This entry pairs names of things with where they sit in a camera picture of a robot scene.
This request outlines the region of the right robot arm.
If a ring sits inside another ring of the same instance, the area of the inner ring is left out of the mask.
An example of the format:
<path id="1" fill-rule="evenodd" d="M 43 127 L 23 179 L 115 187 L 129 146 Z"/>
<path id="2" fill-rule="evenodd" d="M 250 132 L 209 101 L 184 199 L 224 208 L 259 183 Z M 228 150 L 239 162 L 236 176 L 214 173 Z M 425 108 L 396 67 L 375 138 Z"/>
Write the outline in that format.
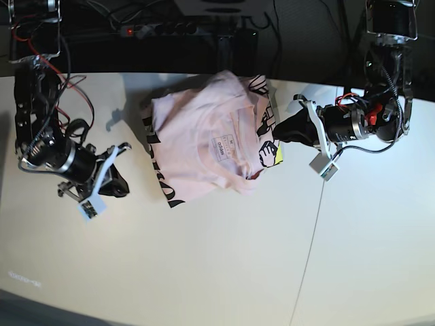
<path id="1" fill-rule="evenodd" d="M 9 60 L 15 64 L 15 150 L 25 173 L 56 175 L 64 180 L 58 195 L 90 204 L 92 197 L 123 198 L 128 183 L 114 158 L 131 148 L 128 143 L 101 154 L 86 143 L 93 126 L 71 119 L 60 107 L 68 89 L 75 90 L 94 113 L 89 96 L 73 82 L 71 53 L 60 33 L 60 1 L 8 1 Z"/>

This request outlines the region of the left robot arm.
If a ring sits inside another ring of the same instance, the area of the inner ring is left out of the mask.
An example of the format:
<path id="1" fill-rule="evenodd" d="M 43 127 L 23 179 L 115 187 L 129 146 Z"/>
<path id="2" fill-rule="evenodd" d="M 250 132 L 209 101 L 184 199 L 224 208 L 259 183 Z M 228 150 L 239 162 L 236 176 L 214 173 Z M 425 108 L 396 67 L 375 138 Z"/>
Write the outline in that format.
<path id="1" fill-rule="evenodd" d="M 375 135 L 390 149 L 409 132 L 412 113 L 412 63 L 410 41 L 417 39 L 414 1 L 367 1 L 361 25 L 374 35 L 364 57 L 366 86 L 363 95 L 347 88 L 334 103 L 317 106 L 303 95 L 294 100 L 298 113 L 276 125 L 274 139 L 301 143 L 325 152 L 331 143 L 335 160 L 352 141 Z"/>

